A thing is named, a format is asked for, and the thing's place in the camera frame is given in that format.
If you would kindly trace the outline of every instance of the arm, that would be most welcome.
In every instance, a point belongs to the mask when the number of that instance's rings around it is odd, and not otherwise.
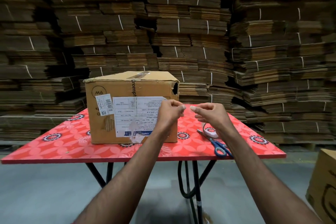
[[[175,100],[162,101],[151,135],[133,158],[96,195],[78,216],[76,224],[129,223],[170,128],[183,116],[185,106]]]
[[[266,224],[322,224],[313,211],[259,159],[233,126],[222,104],[199,104],[192,106],[191,110],[196,113],[195,118],[211,124],[225,139]]]

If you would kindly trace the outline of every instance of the person's right arm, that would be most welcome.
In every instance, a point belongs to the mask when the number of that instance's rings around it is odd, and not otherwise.
[[[266,224],[322,223],[254,153],[233,126],[222,104],[204,103],[190,109],[199,121],[211,124],[229,147]]]

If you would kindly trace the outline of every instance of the person's left arm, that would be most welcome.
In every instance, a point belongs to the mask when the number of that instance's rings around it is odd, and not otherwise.
[[[129,223],[144,192],[163,142],[185,106],[176,100],[162,101],[153,132],[133,158],[92,199],[75,224]]]

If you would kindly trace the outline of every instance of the flattened cardboard box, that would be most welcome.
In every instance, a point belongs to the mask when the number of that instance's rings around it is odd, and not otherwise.
[[[323,223],[336,223],[336,151],[319,152],[306,198]]]
[[[153,110],[160,106],[162,97],[179,99],[179,81],[169,72],[128,71],[84,82],[92,143],[131,143],[134,126],[133,132],[150,135],[156,124]],[[134,112],[140,117],[132,117]],[[166,142],[177,142],[177,123]]]

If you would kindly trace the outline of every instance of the white paper label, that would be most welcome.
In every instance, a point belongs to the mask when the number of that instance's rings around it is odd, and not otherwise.
[[[164,99],[166,98],[113,97],[116,137],[131,137],[137,134],[149,136],[155,127],[159,107]],[[134,120],[136,130],[132,128]]]
[[[110,94],[96,96],[98,109],[101,116],[114,114],[113,103]]]

